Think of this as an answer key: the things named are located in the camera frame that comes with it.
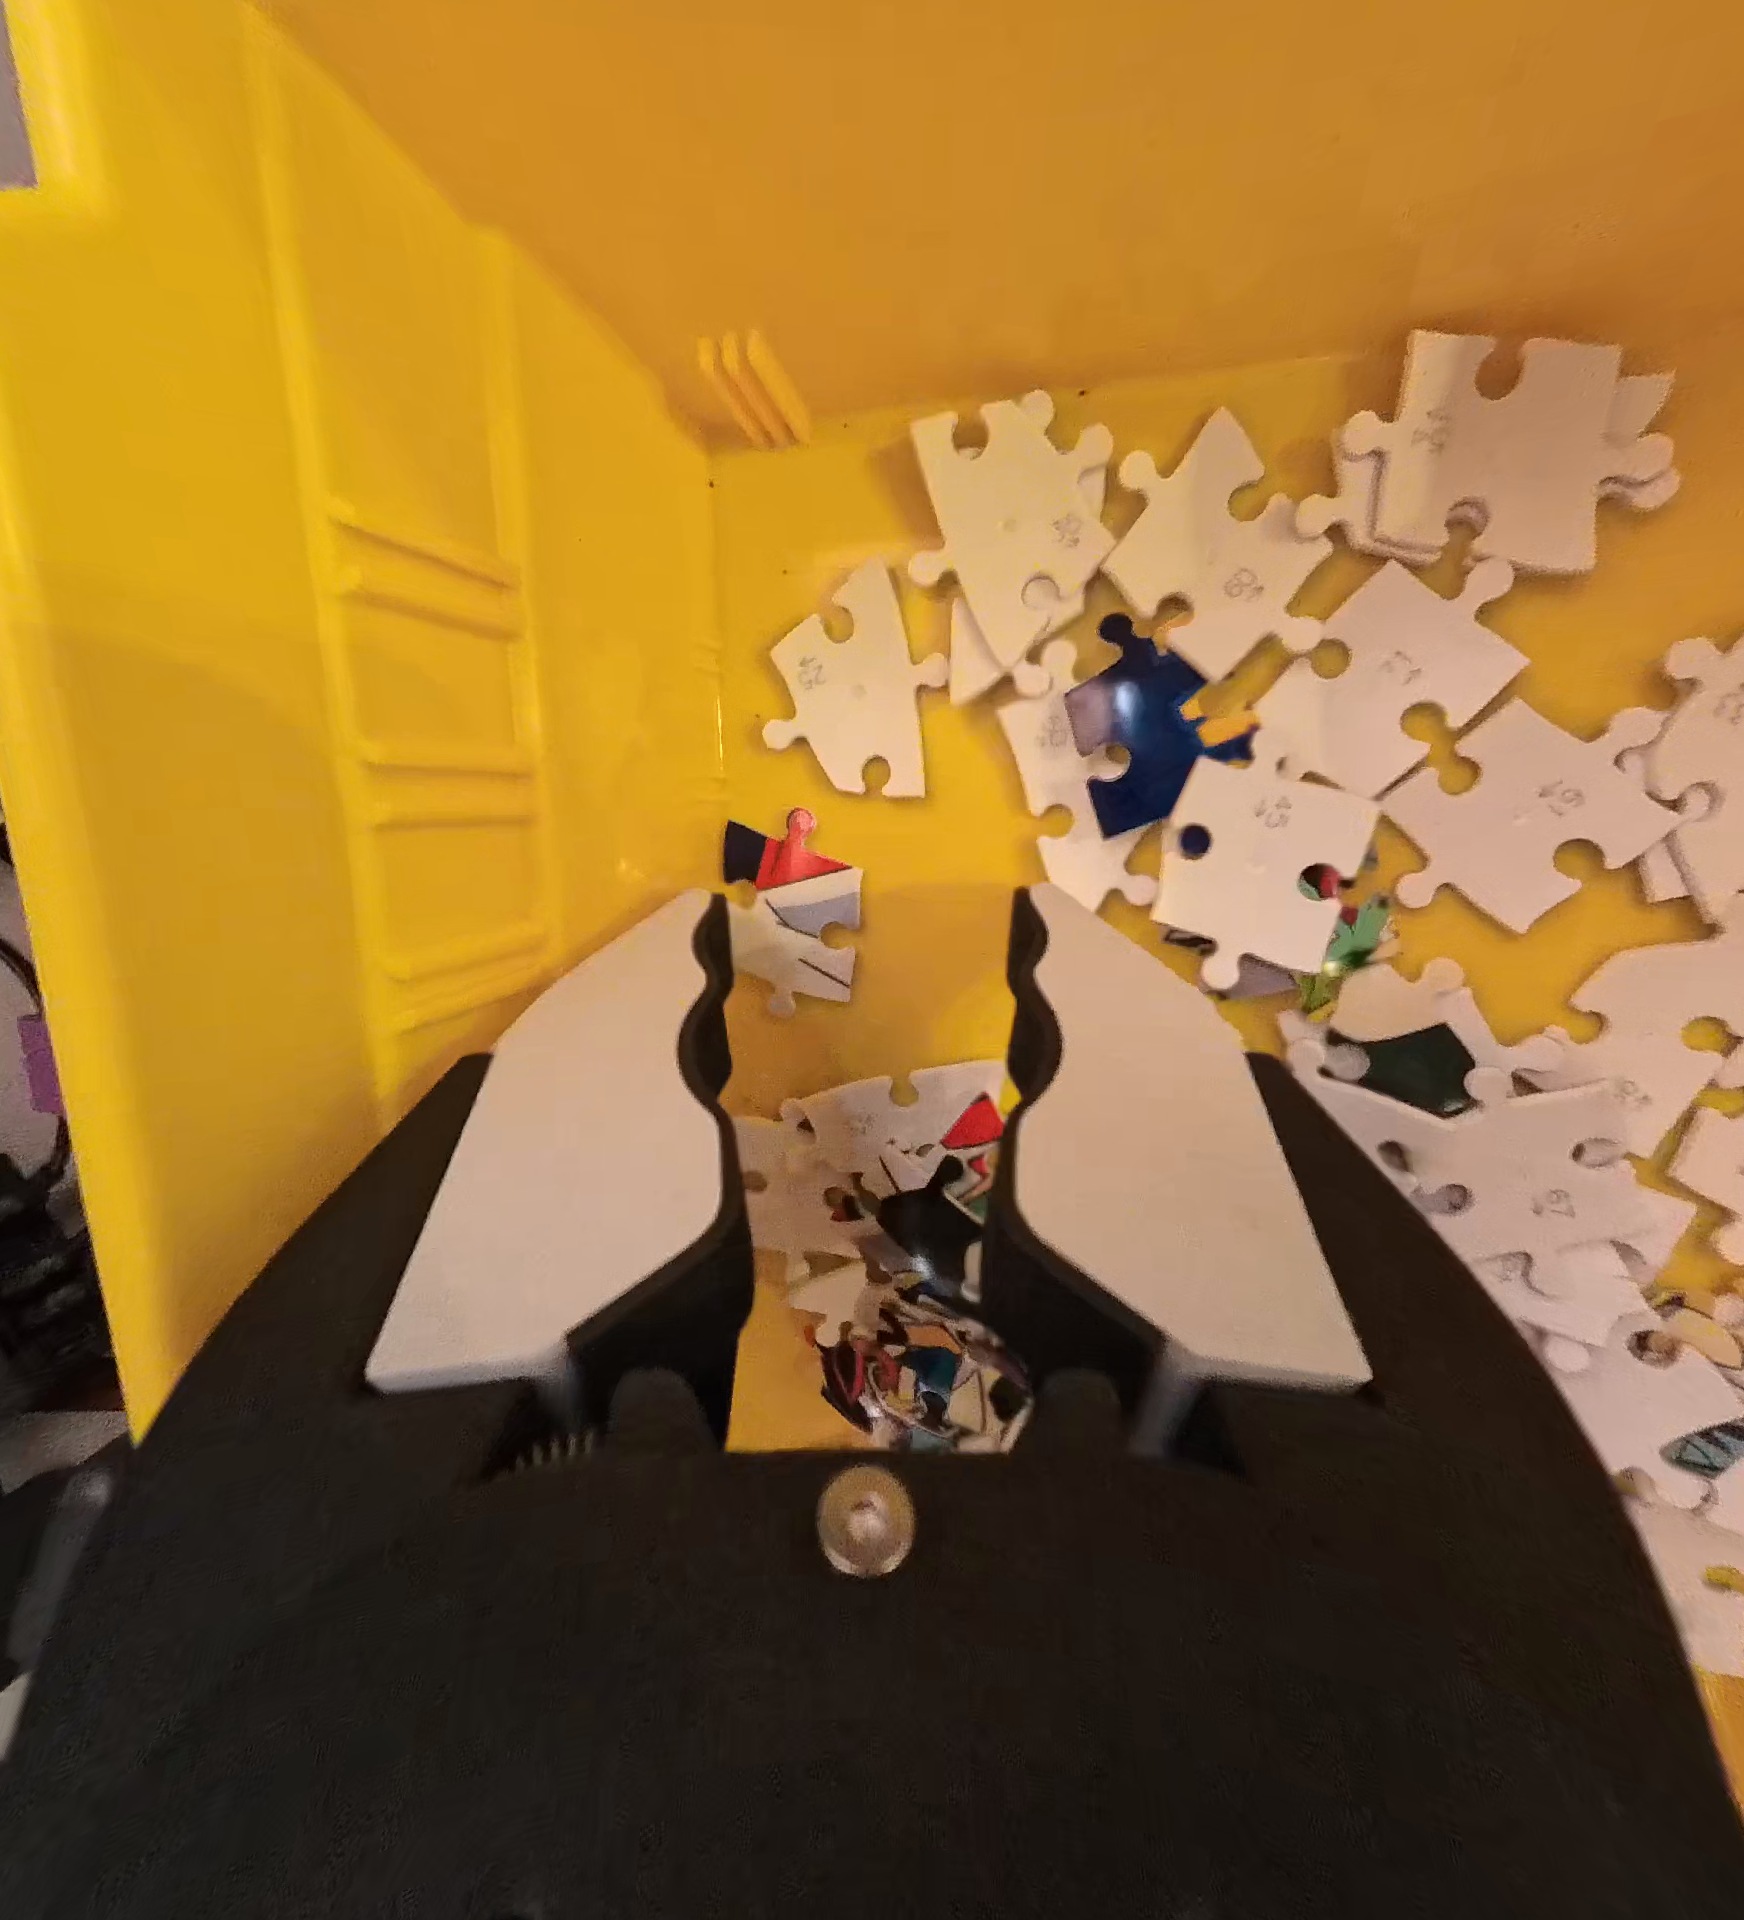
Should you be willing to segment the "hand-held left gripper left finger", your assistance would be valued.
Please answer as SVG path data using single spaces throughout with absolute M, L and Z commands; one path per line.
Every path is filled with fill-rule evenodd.
M 756 1253 L 733 1117 L 727 901 L 681 892 L 548 984 L 494 1042 L 365 1381 L 514 1381 L 563 1430 L 621 1379 L 682 1379 L 733 1416 Z

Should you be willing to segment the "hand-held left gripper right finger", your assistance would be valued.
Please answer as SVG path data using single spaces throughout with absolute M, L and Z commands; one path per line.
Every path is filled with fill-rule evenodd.
M 1241 1036 L 1053 882 L 1017 889 L 1005 1117 L 981 1304 L 1036 1389 L 1111 1381 L 1134 1451 L 1211 1383 L 1373 1379 Z

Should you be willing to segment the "yellow plastic bin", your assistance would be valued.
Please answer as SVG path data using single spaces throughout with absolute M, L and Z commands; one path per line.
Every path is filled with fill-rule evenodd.
M 1134 1451 L 982 1307 L 1002 745 L 921 677 L 1081 565 L 1085 438 L 1285 491 L 1411 333 L 1667 374 L 1519 581 L 1537 709 L 1744 637 L 1744 3 L 8 3 L 0 790 L 140 1446 L 0 1773 L 0 1916 L 1744 1916 L 1623 1485 L 1244 1042 L 1373 1379 Z M 756 1286 L 563 1430 L 365 1358 L 494 1042 L 727 820 Z

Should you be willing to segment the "pile of puzzle pieces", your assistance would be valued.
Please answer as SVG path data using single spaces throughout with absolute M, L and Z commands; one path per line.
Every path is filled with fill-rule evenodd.
M 1744 1678 L 1744 637 L 1684 640 L 1676 707 L 1595 735 L 1521 694 L 1486 612 L 1596 562 L 1596 508 L 1680 490 L 1673 379 L 1415 330 L 1337 481 L 1252 515 L 1211 408 L 1172 466 L 1097 428 L 1094 573 L 1029 559 L 995 651 L 958 558 L 951 699 L 989 712 L 1042 875 L 1145 902 L 1220 998 L 1285 997 L 1296 1083 L 1547 1364 L 1623 1485 L 1693 1665 Z

